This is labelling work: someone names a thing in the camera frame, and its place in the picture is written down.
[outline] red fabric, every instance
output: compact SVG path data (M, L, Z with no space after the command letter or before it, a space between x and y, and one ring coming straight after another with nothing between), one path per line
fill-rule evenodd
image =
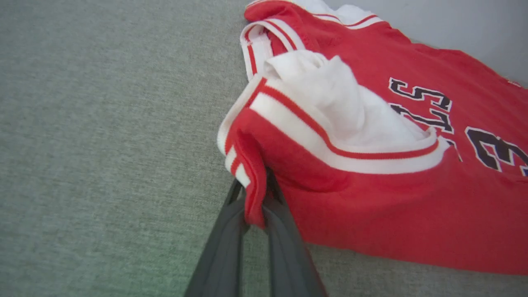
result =
M528 91L461 51L412 44L386 22L350 30L281 1L251 5L245 16L250 22L283 20L306 49L329 59L339 55L360 85L388 103L422 118L447 115L452 131L437 127L437 132L456 144L430 170L347 172L315 158L246 107L230 138L236 138L232 142L251 180L249 222L264 224L265 164L277 175L308 242L458 269L528 274L528 178L523 174L528 160L522 159L528 153ZM277 37L268 36L274 55L286 51ZM428 95L423 100L403 96L390 88L398 81L407 84L399 92L437 91L451 104L439 107L433 103L440 98ZM480 157L480 147L474 147L483 143L479 140L492 143L482 145L487 154ZM490 167L492 159L496 169Z

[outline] red jersey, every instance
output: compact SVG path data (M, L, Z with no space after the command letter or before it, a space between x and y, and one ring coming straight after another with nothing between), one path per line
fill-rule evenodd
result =
M308 242L528 274L526 89L355 6L260 0L245 17L250 82L218 145L249 223L269 166Z

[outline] folded fabric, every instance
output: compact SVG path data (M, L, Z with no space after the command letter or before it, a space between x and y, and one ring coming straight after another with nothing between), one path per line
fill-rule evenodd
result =
M261 0L246 18L250 82L218 146L249 223L269 166L309 242L528 274L525 89L355 6Z

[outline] green-gray textured surface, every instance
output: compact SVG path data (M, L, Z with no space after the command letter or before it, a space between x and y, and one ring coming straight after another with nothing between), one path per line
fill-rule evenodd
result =
M0 295L179 296L231 177L246 0L0 3ZM244 292L266 296L266 238ZM312 246L331 296L526 296L526 278Z

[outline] gray wall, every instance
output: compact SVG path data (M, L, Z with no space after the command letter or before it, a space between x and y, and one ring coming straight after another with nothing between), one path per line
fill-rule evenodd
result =
M528 82L527 0L326 0L370 10L408 37L463 50L512 80Z

